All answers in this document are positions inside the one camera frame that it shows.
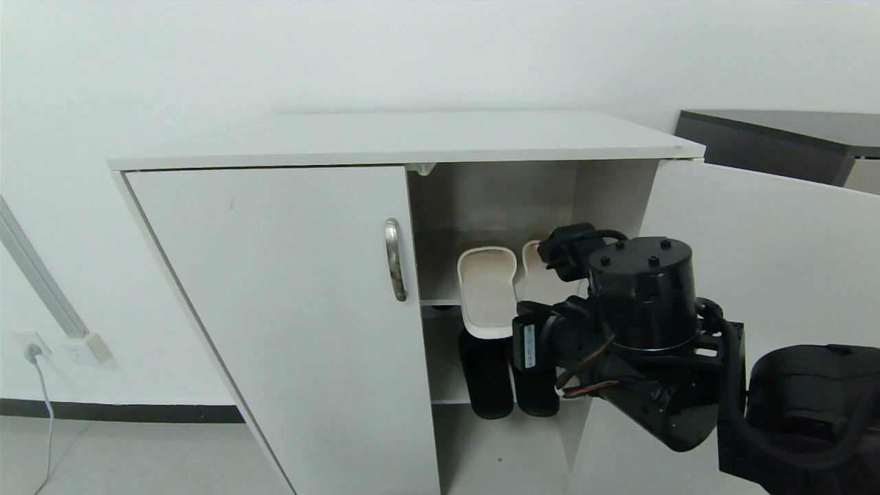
baseboard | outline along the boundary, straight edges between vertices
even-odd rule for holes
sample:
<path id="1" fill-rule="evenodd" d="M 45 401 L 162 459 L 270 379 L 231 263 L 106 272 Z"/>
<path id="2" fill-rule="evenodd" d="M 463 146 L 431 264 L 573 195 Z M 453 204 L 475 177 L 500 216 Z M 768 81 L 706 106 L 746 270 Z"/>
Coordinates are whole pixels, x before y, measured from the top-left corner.
<path id="1" fill-rule="evenodd" d="M 55 417 L 131 423 L 244 423 L 235 406 L 52 403 Z M 0 399 L 0 416 L 48 417 L 46 403 Z"/>

white wall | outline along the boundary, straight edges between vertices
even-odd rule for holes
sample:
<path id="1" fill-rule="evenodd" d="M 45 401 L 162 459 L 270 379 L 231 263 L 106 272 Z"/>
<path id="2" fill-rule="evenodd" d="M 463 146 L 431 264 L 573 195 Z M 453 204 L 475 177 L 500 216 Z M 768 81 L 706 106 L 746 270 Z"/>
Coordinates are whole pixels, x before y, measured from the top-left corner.
<path id="1" fill-rule="evenodd" d="M 276 111 L 591 107 L 880 112 L 874 2 L 3 2 L 3 194 L 116 356 L 57 350 L 57 400 L 231 403 L 104 159 Z M 0 395 L 37 398 L 8 333 L 61 330 L 2 258 Z"/>

orange wire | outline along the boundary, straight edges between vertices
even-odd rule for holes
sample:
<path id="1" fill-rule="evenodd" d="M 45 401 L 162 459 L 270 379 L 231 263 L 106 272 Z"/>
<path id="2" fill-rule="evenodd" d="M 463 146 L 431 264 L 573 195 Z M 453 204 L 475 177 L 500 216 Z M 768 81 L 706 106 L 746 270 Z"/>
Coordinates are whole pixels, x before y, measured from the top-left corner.
<path id="1" fill-rule="evenodd" d="M 556 381 L 556 388 L 558 388 L 559 390 L 562 390 L 562 388 L 565 387 L 565 384 L 568 383 L 569 380 L 571 380 L 572 378 L 575 377 L 577 372 L 581 371 L 584 366 L 587 366 L 590 363 L 590 361 L 595 359 L 599 354 L 601 354 L 602 352 L 605 352 L 605 349 L 607 349 L 608 346 L 611 345 L 611 342 L 612 342 L 612 340 L 614 340 L 614 337 L 616 335 L 617 335 L 616 333 L 609 335 L 608 338 L 605 340 L 605 343 L 602 344 L 601 346 L 599 346 L 598 349 L 593 351 L 586 358 L 583 358 L 580 361 L 578 361 L 577 364 L 574 367 L 572 367 L 570 370 L 567 370 L 565 373 L 561 374 L 559 376 L 559 379 Z"/>
<path id="2" fill-rule="evenodd" d="M 617 380 L 605 380 L 605 381 L 600 381 L 599 383 L 594 383 L 592 385 L 588 385 L 586 387 L 566 388 L 565 390 L 563 390 L 565 392 L 565 394 L 563 394 L 562 396 L 567 399 L 571 399 L 571 398 L 574 398 L 574 395 L 581 396 L 581 395 L 589 394 L 589 392 L 592 392 L 594 390 L 599 390 L 601 388 L 613 387 L 619 383 L 620 382 Z"/>

cabinet door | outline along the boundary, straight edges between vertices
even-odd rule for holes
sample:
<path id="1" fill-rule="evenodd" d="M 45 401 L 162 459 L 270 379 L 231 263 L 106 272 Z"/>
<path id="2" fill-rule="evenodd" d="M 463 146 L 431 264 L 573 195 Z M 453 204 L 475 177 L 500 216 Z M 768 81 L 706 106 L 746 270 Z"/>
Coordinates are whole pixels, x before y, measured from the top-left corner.
<path id="1" fill-rule="evenodd" d="M 439 493 L 403 167 L 127 178 L 294 490 Z M 388 218 L 400 224 L 404 302 Z"/>
<path id="2" fill-rule="evenodd" d="M 669 161 L 641 235 L 693 248 L 697 294 L 745 324 L 749 370 L 788 345 L 880 346 L 880 196 Z M 572 483 L 595 493 L 764 493 L 718 472 L 717 459 L 714 434 L 676 454 L 596 400 Z"/>

open cabinet door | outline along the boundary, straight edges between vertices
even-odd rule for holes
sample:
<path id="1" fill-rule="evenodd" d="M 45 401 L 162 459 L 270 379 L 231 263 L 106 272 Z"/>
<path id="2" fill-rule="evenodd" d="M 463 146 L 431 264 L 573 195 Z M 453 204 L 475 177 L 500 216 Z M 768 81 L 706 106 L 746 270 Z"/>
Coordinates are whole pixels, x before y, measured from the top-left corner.
<path id="1" fill-rule="evenodd" d="M 640 235 L 691 246 L 697 294 L 745 324 L 748 370 L 789 345 L 880 346 L 880 196 L 665 161 Z M 595 400 L 571 486 L 593 493 L 765 493 L 720 473 L 717 460 L 714 433 L 676 454 Z"/>

